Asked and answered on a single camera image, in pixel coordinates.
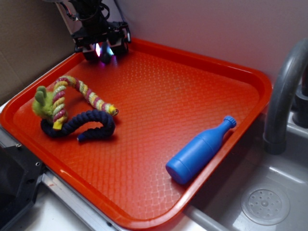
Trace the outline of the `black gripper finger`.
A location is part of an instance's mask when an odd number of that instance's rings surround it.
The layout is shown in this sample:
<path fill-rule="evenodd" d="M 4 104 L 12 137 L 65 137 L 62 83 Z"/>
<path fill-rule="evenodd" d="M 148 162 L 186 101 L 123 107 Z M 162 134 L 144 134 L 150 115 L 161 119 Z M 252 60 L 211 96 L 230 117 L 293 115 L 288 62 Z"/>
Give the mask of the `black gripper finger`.
<path fill-rule="evenodd" d="M 97 44 L 90 44 L 83 47 L 82 53 L 84 58 L 89 62 L 97 62 L 99 56 L 96 51 Z"/>
<path fill-rule="evenodd" d="M 119 39 L 115 44 L 110 44 L 110 49 L 115 56 L 128 53 L 128 43 L 124 38 Z"/>

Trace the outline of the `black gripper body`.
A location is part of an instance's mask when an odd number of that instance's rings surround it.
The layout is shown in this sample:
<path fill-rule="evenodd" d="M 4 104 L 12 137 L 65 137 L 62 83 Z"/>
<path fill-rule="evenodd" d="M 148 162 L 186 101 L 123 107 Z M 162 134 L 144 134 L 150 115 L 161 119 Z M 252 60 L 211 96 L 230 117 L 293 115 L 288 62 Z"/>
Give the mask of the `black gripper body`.
<path fill-rule="evenodd" d="M 71 35 L 75 42 L 75 52 L 95 43 L 108 42 L 109 46 L 119 47 L 118 43 L 131 43 L 131 33 L 126 22 L 107 22 L 105 25 L 82 26 Z"/>

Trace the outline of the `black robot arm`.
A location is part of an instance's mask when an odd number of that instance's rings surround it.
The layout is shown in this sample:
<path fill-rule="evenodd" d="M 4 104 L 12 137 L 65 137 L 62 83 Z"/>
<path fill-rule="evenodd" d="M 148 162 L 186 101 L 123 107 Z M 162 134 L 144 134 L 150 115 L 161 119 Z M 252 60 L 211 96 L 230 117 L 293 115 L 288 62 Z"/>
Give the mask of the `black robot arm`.
<path fill-rule="evenodd" d="M 74 13 L 63 0 L 51 1 L 61 5 L 69 19 L 81 22 L 80 29 L 71 34 L 76 53 L 82 53 L 87 61 L 101 61 L 104 64 L 110 63 L 112 56 L 128 53 L 131 34 L 116 0 L 114 3 L 122 18 L 120 22 L 108 21 L 110 8 L 102 0 L 70 0 L 69 2 L 74 7 Z"/>

